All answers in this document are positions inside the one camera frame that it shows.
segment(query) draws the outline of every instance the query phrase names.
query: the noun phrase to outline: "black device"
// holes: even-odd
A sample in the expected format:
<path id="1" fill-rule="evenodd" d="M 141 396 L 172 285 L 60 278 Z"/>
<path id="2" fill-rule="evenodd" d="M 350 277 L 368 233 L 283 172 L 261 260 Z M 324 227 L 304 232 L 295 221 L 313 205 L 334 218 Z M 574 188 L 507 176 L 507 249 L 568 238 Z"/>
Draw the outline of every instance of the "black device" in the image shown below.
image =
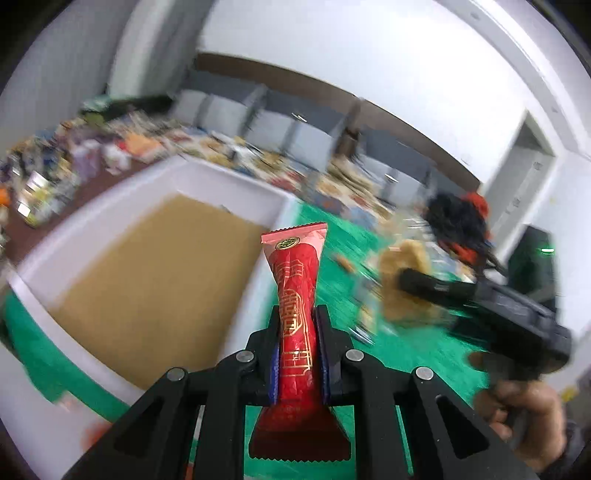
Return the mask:
<path id="1" fill-rule="evenodd" d="M 410 477 L 404 434 L 417 479 L 537 478 L 431 369 L 418 367 L 410 374 L 397 371 L 353 349 L 349 335 L 331 327 L 326 305 L 315 308 L 314 319 L 324 400 L 330 406 L 355 406 L 359 480 Z M 242 480 L 245 407 L 270 404 L 279 331 L 279 309 L 274 307 L 269 326 L 250 336 L 246 350 L 204 371 L 170 369 L 76 462 L 64 480 L 184 478 L 202 405 L 193 479 Z"/>
<path id="2" fill-rule="evenodd" d="M 568 328 L 558 324 L 554 248 L 548 233 L 528 226 L 513 251 L 508 268 L 491 267 L 507 277 L 499 285 L 477 269 L 476 282 L 441 281 L 407 269 L 398 279 L 400 290 L 449 309 L 460 311 L 450 333 L 486 348 L 490 383 L 499 380 L 536 380 L 568 363 L 572 338 Z M 528 413 L 511 409 L 506 424 L 513 429 L 509 441 L 516 448 L 527 432 Z"/>

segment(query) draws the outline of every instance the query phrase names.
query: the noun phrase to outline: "gold emblem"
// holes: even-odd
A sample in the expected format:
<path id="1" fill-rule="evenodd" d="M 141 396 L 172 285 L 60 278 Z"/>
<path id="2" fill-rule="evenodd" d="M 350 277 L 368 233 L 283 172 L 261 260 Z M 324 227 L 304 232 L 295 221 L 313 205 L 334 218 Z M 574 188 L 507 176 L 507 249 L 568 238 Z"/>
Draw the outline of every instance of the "gold emblem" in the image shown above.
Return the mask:
<path id="1" fill-rule="evenodd" d="M 298 243 L 300 243 L 300 238 L 297 236 L 292 236 L 276 244 L 275 249 L 287 250 L 288 248 L 296 246 Z"/>

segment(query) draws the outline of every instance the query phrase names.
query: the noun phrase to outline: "cardboard bottom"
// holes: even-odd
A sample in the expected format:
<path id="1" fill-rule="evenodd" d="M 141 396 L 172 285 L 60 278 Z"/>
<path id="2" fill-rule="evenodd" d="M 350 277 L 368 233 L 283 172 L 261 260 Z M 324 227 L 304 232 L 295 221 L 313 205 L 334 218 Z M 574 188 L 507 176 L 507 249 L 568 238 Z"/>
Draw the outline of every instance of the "cardboard bottom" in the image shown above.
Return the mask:
<path id="1" fill-rule="evenodd" d="M 129 382 L 215 365 L 266 228 L 176 196 L 101 255 L 51 311 Z"/>

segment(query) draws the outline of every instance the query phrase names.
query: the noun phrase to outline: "red bag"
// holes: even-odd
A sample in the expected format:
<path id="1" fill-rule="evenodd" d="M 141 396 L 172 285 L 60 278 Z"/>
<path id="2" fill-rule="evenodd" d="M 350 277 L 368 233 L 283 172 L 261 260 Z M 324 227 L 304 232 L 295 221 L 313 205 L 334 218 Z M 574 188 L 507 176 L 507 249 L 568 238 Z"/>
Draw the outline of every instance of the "red bag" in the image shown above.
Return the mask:
<path id="1" fill-rule="evenodd" d="M 277 282 L 281 319 L 277 403 L 263 408 L 249 444 L 254 458 L 336 461 L 350 443 L 322 402 L 321 359 L 312 318 L 326 223 L 261 236 Z"/>

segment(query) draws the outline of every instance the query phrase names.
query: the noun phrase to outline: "pile of snacks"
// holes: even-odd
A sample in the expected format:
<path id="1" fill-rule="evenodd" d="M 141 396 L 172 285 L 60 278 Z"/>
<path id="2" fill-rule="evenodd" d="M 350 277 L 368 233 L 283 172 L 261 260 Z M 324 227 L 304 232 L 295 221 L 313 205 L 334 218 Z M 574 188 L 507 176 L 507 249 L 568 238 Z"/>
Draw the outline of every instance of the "pile of snacks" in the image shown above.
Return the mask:
<path id="1" fill-rule="evenodd" d="M 38 226 L 59 214 L 77 188 L 101 169 L 119 175 L 132 160 L 152 163 L 173 154 L 202 158 L 300 196 L 364 228 L 376 230 L 391 216 L 374 184 L 344 157 L 326 173 L 248 145 L 242 138 L 182 125 L 166 116 L 131 111 L 105 122 L 97 112 L 37 132 L 0 160 L 0 183 L 12 191 L 26 223 Z"/>

